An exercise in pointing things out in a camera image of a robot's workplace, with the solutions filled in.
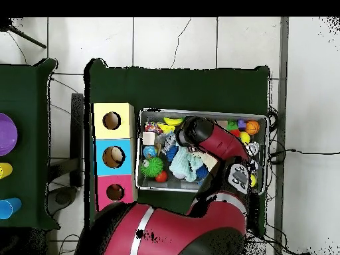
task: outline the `dark green tabletop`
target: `dark green tabletop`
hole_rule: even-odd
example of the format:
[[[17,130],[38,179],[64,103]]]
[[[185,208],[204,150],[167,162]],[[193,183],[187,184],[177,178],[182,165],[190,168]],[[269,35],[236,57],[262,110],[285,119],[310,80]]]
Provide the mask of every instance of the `dark green tabletop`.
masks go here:
[[[0,157],[13,172],[0,179],[0,199],[18,197],[22,207],[1,226],[59,228],[45,211],[48,165],[48,81],[56,61],[35,66],[0,65],[0,112],[7,114],[18,131],[17,144]]]
[[[267,66],[255,70],[108,68],[103,60],[96,59],[87,65],[85,77],[87,71],[91,103],[128,102],[134,106],[136,118],[142,108],[267,115],[270,75]],[[92,190],[92,214],[95,207],[93,194]],[[193,197],[193,193],[139,191],[138,202],[185,213]],[[264,232],[264,197],[261,197],[260,205],[261,233]]]

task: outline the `yellow cup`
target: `yellow cup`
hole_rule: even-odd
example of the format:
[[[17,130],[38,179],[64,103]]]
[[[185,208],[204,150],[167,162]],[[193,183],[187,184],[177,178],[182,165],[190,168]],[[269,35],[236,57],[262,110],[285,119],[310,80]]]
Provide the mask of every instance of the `yellow cup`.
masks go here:
[[[9,163],[0,163],[0,179],[10,175],[12,171],[12,165],[10,165]]]

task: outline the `green toy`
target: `green toy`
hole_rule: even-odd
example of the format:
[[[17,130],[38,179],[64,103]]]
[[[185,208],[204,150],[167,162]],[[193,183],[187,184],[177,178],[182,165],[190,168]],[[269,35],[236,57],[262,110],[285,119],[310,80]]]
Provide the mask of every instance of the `green toy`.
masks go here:
[[[238,129],[237,121],[228,120],[228,126],[226,127],[226,130],[232,131],[232,130],[237,130],[237,129]]]
[[[141,166],[141,172],[146,177],[154,178],[163,171],[163,162],[159,157],[151,159],[144,159],[143,165]]]

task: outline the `yellow box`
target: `yellow box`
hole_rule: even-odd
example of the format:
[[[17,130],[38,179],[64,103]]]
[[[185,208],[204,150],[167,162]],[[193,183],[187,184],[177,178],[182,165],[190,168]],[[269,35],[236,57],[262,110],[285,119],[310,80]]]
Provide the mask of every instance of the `yellow box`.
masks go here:
[[[96,139],[135,137],[134,108],[129,103],[94,103]]]

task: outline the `box hole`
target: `box hole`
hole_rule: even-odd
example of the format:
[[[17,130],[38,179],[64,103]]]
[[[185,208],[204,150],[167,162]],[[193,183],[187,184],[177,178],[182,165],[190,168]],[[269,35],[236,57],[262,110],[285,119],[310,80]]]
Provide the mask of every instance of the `box hole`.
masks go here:
[[[106,195],[112,201],[120,201],[124,197],[124,189],[119,184],[112,184],[106,189]]]
[[[116,130],[117,128],[120,127],[120,124],[121,124],[120,115],[117,114],[116,112],[108,112],[103,117],[103,125],[105,126],[105,128],[109,130]]]
[[[103,162],[109,168],[119,168],[125,160],[125,154],[120,147],[108,147],[103,152]]]

